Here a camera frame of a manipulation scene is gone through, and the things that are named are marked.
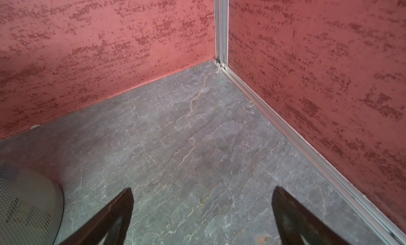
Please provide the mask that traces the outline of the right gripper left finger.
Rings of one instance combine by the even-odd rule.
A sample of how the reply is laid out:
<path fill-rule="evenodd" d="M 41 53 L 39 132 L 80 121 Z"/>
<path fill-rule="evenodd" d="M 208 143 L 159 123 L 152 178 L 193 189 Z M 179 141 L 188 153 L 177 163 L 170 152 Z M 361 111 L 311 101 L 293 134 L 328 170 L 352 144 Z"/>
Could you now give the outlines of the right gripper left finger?
<path fill-rule="evenodd" d="M 62 242 L 63 245 L 122 245 L 130 226 L 134 198 L 124 189 L 88 222 Z"/>

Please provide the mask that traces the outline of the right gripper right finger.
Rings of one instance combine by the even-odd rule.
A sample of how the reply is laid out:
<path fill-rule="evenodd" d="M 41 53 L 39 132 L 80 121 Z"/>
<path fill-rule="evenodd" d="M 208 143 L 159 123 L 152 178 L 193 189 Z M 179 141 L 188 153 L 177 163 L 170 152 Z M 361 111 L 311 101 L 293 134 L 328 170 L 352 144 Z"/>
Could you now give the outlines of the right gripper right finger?
<path fill-rule="evenodd" d="M 347 245 L 283 187 L 272 195 L 272 208 L 283 245 Z"/>

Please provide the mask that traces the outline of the grey mesh waste bin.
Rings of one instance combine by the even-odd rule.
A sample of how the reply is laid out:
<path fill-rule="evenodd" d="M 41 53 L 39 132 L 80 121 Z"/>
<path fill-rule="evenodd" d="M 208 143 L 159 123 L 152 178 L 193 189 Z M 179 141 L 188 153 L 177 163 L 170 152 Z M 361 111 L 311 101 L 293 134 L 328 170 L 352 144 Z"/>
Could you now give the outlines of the grey mesh waste bin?
<path fill-rule="evenodd" d="M 58 183 L 1 157 L 1 244 L 52 245 L 64 207 Z"/>

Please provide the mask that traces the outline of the right corner aluminium post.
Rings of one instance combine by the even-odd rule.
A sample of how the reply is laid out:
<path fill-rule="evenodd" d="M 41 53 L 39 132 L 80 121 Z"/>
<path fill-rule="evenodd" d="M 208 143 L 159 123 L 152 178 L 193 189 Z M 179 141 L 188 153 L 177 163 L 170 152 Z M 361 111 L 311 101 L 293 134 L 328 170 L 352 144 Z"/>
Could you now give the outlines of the right corner aluminium post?
<path fill-rule="evenodd" d="M 216 61 L 228 67 L 229 0 L 214 0 Z"/>

